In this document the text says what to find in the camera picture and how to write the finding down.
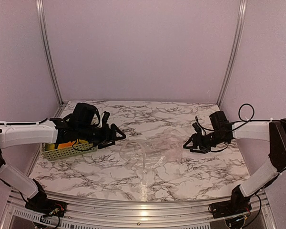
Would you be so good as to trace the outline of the fake green yellow pear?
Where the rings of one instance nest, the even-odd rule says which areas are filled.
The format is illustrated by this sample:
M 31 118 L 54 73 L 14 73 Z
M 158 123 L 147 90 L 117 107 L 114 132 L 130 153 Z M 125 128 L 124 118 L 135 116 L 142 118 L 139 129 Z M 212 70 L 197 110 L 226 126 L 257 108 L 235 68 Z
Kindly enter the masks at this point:
M 45 144 L 44 145 L 44 150 L 45 151 L 55 150 L 55 144 Z

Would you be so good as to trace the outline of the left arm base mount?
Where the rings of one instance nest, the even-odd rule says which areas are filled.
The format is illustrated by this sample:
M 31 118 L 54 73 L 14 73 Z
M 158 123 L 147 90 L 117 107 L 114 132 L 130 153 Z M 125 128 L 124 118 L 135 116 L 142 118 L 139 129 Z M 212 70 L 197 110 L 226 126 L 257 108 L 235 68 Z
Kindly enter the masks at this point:
M 46 199 L 46 201 L 40 204 L 34 204 L 29 201 L 25 204 L 25 208 L 42 213 L 45 217 L 59 216 L 62 218 L 65 214 L 67 203 L 53 199 Z

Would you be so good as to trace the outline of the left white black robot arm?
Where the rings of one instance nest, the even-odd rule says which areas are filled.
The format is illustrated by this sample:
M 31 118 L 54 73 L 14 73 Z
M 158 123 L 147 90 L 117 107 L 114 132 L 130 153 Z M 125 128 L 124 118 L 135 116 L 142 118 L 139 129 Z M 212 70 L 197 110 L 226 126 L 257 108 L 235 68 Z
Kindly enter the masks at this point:
M 64 118 L 44 119 L 40 122 L 0 122 L 0 180 L 26 196 L 27 208 L 47 212 L 58 203 L 47 198 L 36 180 L 6 164 L 2 149 L 37 143 L 63 144 L 77 140 L 87 141 L 98 149 L 106 148 L 126 138 L 115 124 L 107 123 L 109 117 L 109 112 L 100 114 L 94 105 L 77 103 L 74 111 Z

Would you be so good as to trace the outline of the green plastic basket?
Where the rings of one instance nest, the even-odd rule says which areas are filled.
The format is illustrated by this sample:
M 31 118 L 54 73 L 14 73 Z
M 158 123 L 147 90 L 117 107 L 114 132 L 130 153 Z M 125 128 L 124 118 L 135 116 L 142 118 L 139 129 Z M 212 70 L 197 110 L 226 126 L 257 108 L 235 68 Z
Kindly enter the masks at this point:
M 41 145 L 40 152 L 42 155 L 49 161 L 54 161 L 58 159 L 69 158 L 73 156 L 78 156 L 90 152 L 95 152 L 97 147 L 94 147 L 93 144 L 89 144 L 87 141 L 84 140 L 76 140 L 77 144 L 73 145 L 72 147 L 67 147 L 63 149 L 57 149 L 59 144 L 55 144 L 55 150 L 45 151 L 44 145 Z

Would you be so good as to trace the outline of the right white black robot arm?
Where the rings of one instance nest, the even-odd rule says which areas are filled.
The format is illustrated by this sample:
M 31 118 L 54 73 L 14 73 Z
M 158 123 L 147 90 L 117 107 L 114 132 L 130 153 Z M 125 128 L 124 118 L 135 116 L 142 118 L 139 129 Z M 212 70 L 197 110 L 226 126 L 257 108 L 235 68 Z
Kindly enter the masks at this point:
M 183 148 L 193 153 L 207 154 L 214 152 L 220 144 L 229 145 L 233 140 L 247 146 L 250 141 L 257 146 L 258 158 L 264 159 L 250 178 L 235 187 L 226 209 L 236 214 L 245 206 L 245 199 L 269 186 L 286 170 L 286 118 L 259 119 L 253 118 L 230 122 L 223 111 L 210 116 L 212 127 L 203 128 L 198 120 L 193 123 L 195 133 L 184 143 Z

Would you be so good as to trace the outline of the clear zip top bag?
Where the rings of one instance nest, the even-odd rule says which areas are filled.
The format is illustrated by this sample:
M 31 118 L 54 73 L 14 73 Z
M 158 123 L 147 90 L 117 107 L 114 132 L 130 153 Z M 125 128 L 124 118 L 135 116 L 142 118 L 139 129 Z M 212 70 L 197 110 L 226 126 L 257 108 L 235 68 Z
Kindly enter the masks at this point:
M 168 128 L 146 139 L 127 140 L 120 149 L 120 157 L 143 173 L 166 163 L 180 164 L 183 157 L 184 136 Z

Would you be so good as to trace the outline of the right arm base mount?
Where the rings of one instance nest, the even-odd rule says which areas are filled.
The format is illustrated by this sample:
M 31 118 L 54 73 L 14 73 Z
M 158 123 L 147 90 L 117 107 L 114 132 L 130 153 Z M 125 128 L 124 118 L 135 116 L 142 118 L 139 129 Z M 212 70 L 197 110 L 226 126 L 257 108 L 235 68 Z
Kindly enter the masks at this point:
M 252 210 L 252 207 L 249 202 L 232 205 L 231 201 L 228 200 L 212 203 L 211 205 L 209 205 L 208 210 L 213 215 L 213 218 L 217 219 L 241 214 L 244 212 L 249 212 Z

